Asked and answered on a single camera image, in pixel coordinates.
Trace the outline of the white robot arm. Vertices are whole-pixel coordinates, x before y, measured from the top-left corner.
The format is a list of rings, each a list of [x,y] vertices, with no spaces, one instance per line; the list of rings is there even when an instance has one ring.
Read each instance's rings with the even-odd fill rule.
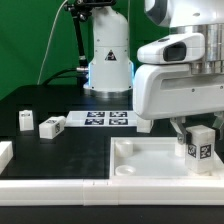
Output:
[[[128,25],[109,7],[93,10],[94,57],[84,88],[133,91],[144,120],[214,113],[224,121],[224,0],[136,0]]]

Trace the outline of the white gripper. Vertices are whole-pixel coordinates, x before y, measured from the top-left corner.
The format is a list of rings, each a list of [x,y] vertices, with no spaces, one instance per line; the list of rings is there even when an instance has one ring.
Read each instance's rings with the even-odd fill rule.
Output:
[[[192,75],[188,64],[142,65],[135,74],[133,110],[145,120],[171,118],[181,145],[187,142],[186,118],[181,116],[215,112],[213,127],[222,140],[224,74]]]

